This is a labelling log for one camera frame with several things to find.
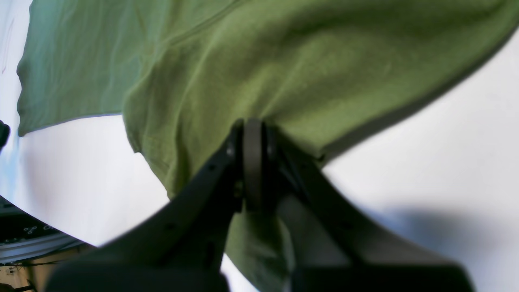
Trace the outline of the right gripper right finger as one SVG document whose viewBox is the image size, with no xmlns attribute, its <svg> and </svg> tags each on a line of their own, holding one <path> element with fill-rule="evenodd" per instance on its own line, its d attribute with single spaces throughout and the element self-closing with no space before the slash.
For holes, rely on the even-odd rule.
<svg viewBox="0 0 519 292">
<path fill-rule="evenodd" d="M 276 129 L 243 132 L 245 203 L 288 229 L 288 292 L 472 292 L 460 264 L 391 233 L 354 207 Z"/>
</svg>

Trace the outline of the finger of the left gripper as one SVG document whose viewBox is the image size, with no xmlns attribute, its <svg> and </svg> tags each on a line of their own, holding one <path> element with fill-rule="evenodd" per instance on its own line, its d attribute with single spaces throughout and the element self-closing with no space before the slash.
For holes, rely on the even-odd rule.
<svg viewBox="0 0 519 292">
<path fill-rule="evenodd" d="M 11 134 L 11 128 L 7 124 L 5 124 L 3 121 L 0 121 L 0 152 L 6 146 L 10 134 Z"/>
</svg>

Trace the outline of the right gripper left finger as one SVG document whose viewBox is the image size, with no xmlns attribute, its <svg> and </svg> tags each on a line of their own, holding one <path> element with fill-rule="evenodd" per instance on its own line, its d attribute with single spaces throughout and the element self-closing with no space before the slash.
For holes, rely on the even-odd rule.
<svg viewBox="0 0 519 292">
<path fill-rule="evenodd" d="M 128 233 L 63 264 L 47 292 L 228 292 L 220 272 L 240 180 L 243 120 L 171 202 Z"/>
</svg>

